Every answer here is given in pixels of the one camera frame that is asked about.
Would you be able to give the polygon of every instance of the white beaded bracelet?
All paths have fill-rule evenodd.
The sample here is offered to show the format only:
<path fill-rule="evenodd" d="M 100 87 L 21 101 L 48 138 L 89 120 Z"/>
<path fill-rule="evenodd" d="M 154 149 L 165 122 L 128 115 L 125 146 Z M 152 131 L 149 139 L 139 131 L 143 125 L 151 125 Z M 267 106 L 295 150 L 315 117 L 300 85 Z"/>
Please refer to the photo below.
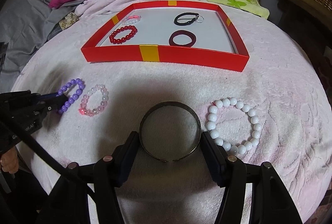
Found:
<path fill-rule="evenodd" d="M 228 107 L 230 105 L 235 106 L 238 109 L 242 109 L 243 112 L 248 113 L 248 116 L 251 117 L 250 122 L 254 125 L 254 131 L 251 134 L 252 139 L 239 146 L 232 146 L 229 142 L 224 142 L 223 139 L 220 138 L 219 132 L 215 129 L 215 121 L 217 120 L 218 109 L 222 107 Z M 255 115 L 256 110 L 251 109 L 248 104 L 244 104 L 241 100 L 237 101 L 235 97 L 231 97 L 230 99 L 225 98 L 222 101 L 216 100 L 214 105 L 210 106 L 209 112 L 210 114 L 207 117 L 209 121 L 206 123 L 206 128 L 208 131 L 210 131 L 210 136 L 215 140 L 215 144 L 222 146 L 225 151 L 229 151 L 228 154 L 244 154 L 246 151 L 249 151 L 251 148 L 258 145 L 258 139 L 261 136 L 260 131 L 262 129 L 262 125 L 258 122 L 258 117 Z"/>

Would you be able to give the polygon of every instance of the black cable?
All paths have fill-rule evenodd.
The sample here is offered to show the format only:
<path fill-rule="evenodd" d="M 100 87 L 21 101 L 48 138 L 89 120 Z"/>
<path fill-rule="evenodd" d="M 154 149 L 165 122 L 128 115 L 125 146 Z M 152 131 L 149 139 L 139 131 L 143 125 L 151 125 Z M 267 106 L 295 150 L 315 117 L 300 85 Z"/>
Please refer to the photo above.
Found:
<path fill-rule="evenodd" d="M 16 134 L 32 151 L 34 151 L 42 160 L 46 162 L 52 169 L 65 177 L 67 180 L 74 181 L 79 184 L 83 184 L 86 188 L 87 194 L 95 201 L 95 193 L 87 185 L 87 183 L 78 177 L 76 174 L 72 174 L 66 168 L 64 168 L 59 162 L 57 162 L 49 153 L 45 151 L 43 147 L 30 135 L 17 124 L 10 116 L 0 110 L 0 122 L 12 133 Z"/>

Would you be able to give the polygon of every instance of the white blanket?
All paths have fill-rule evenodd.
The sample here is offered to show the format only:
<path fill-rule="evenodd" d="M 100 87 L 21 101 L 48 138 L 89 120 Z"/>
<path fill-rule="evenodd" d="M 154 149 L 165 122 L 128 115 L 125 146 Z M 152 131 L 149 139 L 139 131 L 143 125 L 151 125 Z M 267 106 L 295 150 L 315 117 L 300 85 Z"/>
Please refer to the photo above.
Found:
<path fill-rule="evenodd" d="M 157 62 L 87 63 L 80 50 L 85 42 L 114 13 L 141 1 L 152 0 L 84 2 L 76 9 L 80 21 L 47 42 L 29 61 L 14 91 L 50 93 L 79 77 L 85 81 L 86 90 L 104 84 L 110 93 L 105 111 L 95 117 L 80 115 L 79 101 L 62 116 L 50 114 L 34 134 L 36 140 L 64 166 L 72 161 L 90 164 L 111 154 L 132 130 L 138 131 L 143 114 L 156 103 L 185 103 L 204 125 L 211 102 L 233 96 L 255 107 L 263 124 L 258 147 L 240 158 L 252 164 L 270 161 L 305 221 L 319 205 L 332 176 L 331 107 L 306 55 L 274 24 L 221 6 L 250 54 L 241 73 Z M 95 106 L 100 98 L 100 94 L 93 95 L 88 106 Z M 173 119 L 177 115 L 165 114 Z M 181 133 L 189 128 L 182 117 L 175 120 L 178 125 L 186 121 Z M 224 140 L 238 145 L 250 137 L 252 126 L 243 112 L 228 108 L 218 114 L 217 129 Z M 179 153 L 179 147 L 182 152 L 192 145 L 193 134 L 182 137 L 182 144 L 176 146 L 169 142 L 176 136 L 169 134 L 160 130 L 153 137 L 147 131 L 147 144 L 156 153 L 166 147 L 168 152 L 175 149 L 174 154 Z M 18 148 L 49 193 L 59 175 L 24 144 Z M 250 192 L 248 187 L 243 223 L 249 218 Z M 117 193 L 127 223 L 213 223 L 223 189 L 211 180 L 200 149 L 187 159 L 169 164 L 152 159 L 140 149 L 128 181 Z M 92 223 L 97 223 L 96 212 L 90 207 Z"/>

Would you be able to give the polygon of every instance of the gray fabric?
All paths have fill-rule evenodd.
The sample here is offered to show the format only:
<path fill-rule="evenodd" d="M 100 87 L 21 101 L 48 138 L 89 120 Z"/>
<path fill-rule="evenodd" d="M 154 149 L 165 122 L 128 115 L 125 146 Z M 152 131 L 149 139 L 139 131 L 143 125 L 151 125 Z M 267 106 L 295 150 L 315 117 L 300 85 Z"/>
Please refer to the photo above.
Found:
<path fill-rule="evenodd" d="M 8 43 L 0 73 L 0 93 L 9 92 L 37 49 L 60 32 L 55 25 L 84 0 L 50 9 L 51 0 L 19 0 L 0 15 L 0 42 Z"/>

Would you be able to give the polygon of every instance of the bolt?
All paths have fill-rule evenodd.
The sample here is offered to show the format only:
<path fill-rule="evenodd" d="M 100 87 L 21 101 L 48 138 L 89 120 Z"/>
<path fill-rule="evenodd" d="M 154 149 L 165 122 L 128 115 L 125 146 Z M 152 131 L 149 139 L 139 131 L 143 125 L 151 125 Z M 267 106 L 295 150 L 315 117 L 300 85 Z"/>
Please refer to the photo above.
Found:
<path fill-rule="evenodd" d="M 229 155 L 229 156 L 227 157 L 227 159 L 228 159 L 230 162 L 235 162 L 235 161 L 237 160 L 237 157 L 234 156 L 234 155 Z"/>
<path fill-rule="evenodd" d="M 77 163 L 76 162 L 69 163 L 68 166 L 67 166 L 67 168 L 69 168 L 69 169 L 74 169 L 76 167 L 77 167 Z"/>
<path fill-rule="evenodd" d="M 105 161 L 105 162 L 109 162 L 112 159 L 113 159 L 113 157 L 111 155 L 106 155 L 106 156 L 103 157 L 103 161 Z"/>
<path fill-rule="evenodd" d="M 270 162 L 267 162 L 267 161 L 266 161 L 266 162 L 263 163 L 263 165 L 264 165 L 264 167 L 267 168 L 267 169 L 272 168 L 272 164 L 271 164 Z"/>

